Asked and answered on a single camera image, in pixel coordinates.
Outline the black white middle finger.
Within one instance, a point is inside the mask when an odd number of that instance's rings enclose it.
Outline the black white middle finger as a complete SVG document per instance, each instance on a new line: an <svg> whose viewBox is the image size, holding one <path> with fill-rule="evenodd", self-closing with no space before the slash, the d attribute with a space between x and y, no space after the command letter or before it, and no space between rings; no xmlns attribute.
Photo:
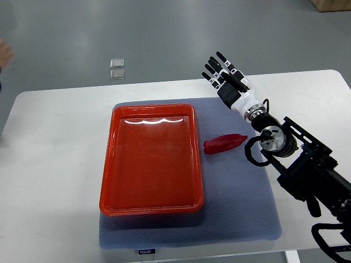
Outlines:
<svg viewBox="0 0 351 263"><path fill-rule="evenodd" d="M222 73L228 74L228 71L222 67L222 65L214 58L210 57L209 59L209 65L214 69L216 73L221 75Z"/></svg>

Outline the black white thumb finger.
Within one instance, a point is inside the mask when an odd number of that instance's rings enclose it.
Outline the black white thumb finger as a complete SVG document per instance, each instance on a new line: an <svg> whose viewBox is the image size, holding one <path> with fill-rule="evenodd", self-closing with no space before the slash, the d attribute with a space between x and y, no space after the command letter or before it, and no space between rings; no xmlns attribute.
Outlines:
<svg viewBox="0 0 351 263"><path fill-rule="evenodd" d="M234 75L225 72L222 72L220 75L226 82L232 85L239 92L247 92L249 90L249 87L242 83Z"/></svg>

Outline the person's blurry hand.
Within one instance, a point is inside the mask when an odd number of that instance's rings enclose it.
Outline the person's blurry hand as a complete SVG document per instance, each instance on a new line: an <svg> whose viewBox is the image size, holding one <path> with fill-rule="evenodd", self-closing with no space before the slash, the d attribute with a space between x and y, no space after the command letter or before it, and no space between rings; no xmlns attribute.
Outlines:
<svg viewBox="0 0 351 263"><path fill-rule="evenodd" d="M12 46L5 40L0 39L0 68L3 70L14 57Z"/></svg>

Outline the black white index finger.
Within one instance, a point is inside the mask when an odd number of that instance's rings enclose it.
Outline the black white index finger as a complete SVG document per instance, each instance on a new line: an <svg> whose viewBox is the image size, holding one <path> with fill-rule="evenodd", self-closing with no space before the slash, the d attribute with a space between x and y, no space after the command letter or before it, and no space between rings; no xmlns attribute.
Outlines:
<svg viewBox="0 0 351 263"><path fill-rule="evenodd" d="M237 69L235 66L221 52L217 51L216 55L225 64L230 73L236 73Z"/></svg>

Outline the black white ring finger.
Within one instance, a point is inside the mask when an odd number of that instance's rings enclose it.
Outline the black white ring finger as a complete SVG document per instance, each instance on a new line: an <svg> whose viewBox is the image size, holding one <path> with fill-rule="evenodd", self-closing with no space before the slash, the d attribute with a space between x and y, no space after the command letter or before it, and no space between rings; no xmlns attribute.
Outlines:
<svg viewBox="0 0 351 263"><path fill-rule="evenodd" d="M210 65L205 64L205 68L206 70L211 74L211 76L209 76L208 74L206 74L205 78L207 80L209 79L215 79L217 82L224 82L223 77L217 72L215 71Z"/></svg>

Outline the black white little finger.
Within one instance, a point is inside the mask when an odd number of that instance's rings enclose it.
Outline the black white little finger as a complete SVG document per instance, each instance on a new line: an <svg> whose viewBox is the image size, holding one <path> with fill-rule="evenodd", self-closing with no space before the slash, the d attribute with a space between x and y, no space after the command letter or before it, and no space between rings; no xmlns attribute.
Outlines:
<svg viewBox="0 0 351 263"><path fill-rule="evenodd" d="M210 82L211 86L214 89L220 89L221 85L217 82L217 80L215 80L214 78L211 78L207 73L202 72L202 76L208 81Z"/></svg>

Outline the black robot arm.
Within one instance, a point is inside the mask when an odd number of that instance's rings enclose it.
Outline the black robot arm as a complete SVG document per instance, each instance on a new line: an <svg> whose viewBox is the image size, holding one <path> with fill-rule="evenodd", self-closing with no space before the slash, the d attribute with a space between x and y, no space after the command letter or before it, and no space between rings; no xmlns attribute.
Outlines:
<svg viewBox="0 0 351 263"><path fill-rule="evenodd" d="M336 224L317 223L311 233L320 249L335 262L347 262L341 252L350 245L329 246L321 230L339 230L350 242L350 182L335 171L337 161L331 149L285 117L280 123L269 113L269 99L259 101L246 76L222 53L210 57L202 76L216 89L222 102L239 112L259 132L245 145L247 160L257 167L272 165L278 183L296 200L307 204L311 216L321 217L323 204L337 219Z"/></svg>

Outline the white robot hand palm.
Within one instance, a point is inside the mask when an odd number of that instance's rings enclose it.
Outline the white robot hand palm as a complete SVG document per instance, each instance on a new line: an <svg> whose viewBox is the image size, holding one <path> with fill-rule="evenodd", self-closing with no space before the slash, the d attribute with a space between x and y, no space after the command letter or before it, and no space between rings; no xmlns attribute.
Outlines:
<svg viewBox="0 0 351 263"><path fill-rule="evenodd" d="M240 92L236 86L218 77L220 88L217 94L229 109L237 110L244 120L253 120L257 115L263 113L263 104L256 98L253 85L241 71L237 70L234 76L248 88L248 91Z"/></svg>

